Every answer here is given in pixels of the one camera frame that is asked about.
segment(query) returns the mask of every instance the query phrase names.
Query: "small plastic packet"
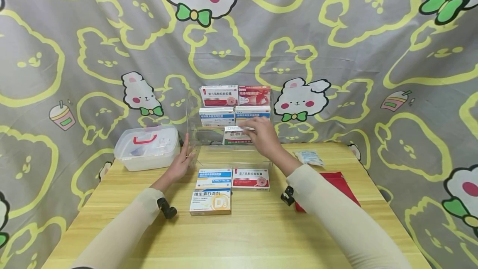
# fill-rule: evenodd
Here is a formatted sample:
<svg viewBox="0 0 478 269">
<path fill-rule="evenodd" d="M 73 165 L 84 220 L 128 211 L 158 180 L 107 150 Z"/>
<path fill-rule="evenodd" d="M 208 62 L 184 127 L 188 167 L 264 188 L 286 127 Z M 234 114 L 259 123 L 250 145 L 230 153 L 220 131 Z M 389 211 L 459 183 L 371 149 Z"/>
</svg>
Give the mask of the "small plastic packet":
<svg viewBox="0 0 478 269">
<path fill-rule="evenodd" d="M 317 155 L 316 151 L 294 151 L 294 154 L 297 156 L 302 164 L 311 164 L 311 165 L 318 165 L 324 166 L 324 162 L 322 159 Z"/>
</svg>

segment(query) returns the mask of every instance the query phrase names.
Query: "beige arm sleeve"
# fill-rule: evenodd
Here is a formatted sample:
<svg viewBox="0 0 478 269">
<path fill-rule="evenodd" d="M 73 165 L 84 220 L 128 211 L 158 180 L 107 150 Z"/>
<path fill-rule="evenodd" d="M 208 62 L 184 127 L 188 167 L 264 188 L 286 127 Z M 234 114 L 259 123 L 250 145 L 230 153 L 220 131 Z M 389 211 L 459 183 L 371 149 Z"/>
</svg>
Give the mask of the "beige arm sleeve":
<svg viewBox="0 0 478 269">
<path fill-rule="evenodd" d="M 80 254 L 71 268 L 117 269 L 159 214 L 157 200 L 164 194 L 143 190 Z"/>
<path fill-rule="evenodd" d="M 311 166 L 300 166 L 287 183 L 294 188 L 294 199 L 321 222 L 354 269 L 412 268 L 377 222 Z"/>
</svg>

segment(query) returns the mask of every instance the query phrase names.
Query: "red folder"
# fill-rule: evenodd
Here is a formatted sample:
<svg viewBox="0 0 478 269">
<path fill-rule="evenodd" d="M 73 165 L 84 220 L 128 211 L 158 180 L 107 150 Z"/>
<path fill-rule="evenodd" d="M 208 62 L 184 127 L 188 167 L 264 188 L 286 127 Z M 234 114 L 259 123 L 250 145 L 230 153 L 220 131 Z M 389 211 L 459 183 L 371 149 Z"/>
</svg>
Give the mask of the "red folder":
<svg viewBox="0 0 478 269">
<path fill-rule="evenodd" d="M 352 193 L 352 190 L 350 190 L 350 187 L 345 181 L 344 176 L 341 172 L 321 172 L 320 174 L 322 175 L 322 177 L 324 177 L 324 179 L 326 179 L 329 183 L 342 191 L 343 194 L 348 196 L 349 199 L 353 200 L 360 207 L 359 201 Z M 297 212 L 305 212 L 305 210 L 302 209 L 302 207 L 297 202 L 295 202 L 295 210 Z"/>
</svg>

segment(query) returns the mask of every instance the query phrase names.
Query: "medicine box stack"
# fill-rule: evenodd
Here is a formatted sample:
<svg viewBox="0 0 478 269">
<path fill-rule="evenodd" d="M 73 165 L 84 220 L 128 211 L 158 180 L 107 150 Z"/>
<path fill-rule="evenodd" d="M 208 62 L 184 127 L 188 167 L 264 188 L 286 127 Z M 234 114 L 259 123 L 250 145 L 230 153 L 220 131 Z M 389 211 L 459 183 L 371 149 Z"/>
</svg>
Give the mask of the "medicine box stack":
<svg viewBox="0 0 478 269">
<path fill-rule="evenodd" d="M 199 117 L 203 127 L 236 124 L 233 107 L 199 108 Z"/>
<path fill-rule="evenodd" d="M 237 106 L 238 86 L 201 86 L 202 104 L 205 107 Z"/>
<path fill-rule="evenodd" d="M 267 169 L 234 169 L 233 190 L 269 191 Z"/>
<path fill-rule="evenodd" d="M 249 127 L 245 127 L 244 129 L 254 130 Z M 234 144 L 249 144 L 252 143 L 252 140 L 249 136 L 242 133 L 243 128 L 238 126 L 228 126 L 224 127 L 224 137 L 222 139 L 222 144 L 226 146 L 234 145 Z"/>
<path fill-rule="evenodd" d="M 265 106 L 237 106 L 236 121 L 245 121 L 253 117 L 271 118 L 271 107 Z"/>
<path fill-rule="evenodd" d="M 270 105 L 270 86 L 240 86 L 239 105 Z"/>
<path fill-rule="evenodd" d="M 199 169 L 191 199 L 191 215 L 231 213 L 232 168 Z"/>
</svg>

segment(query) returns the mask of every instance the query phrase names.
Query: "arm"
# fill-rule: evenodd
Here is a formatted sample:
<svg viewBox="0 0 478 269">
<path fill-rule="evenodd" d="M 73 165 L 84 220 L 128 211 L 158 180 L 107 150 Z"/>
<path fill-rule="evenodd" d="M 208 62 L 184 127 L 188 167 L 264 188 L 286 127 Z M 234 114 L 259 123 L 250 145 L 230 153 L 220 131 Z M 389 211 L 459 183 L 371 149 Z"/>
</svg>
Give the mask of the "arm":
<svg viewBox="0 0 478 269">
<path fill-rule="evenodd" d="M 267 119 L 254 118 L 240 125 L 255 128 L 255 133 L 244 133 L 283 172 L 294 188 L 294 199 L 321 222 L 354 269 L 411 268 L 393 240 L 361 207 L 282 148 Z"/>
<path fill-rule="evenodd" d="M 135 200 L 116 216 L 73 263 L 72 268 L 117 269 L 129 257 L 160 210 L 157 200 L 175 181 L 185 175 L 193 159 L 188 156 L 188 134 L 181 152 L 168 170 L 150 188 L 143 190 Z"/>
</svg>

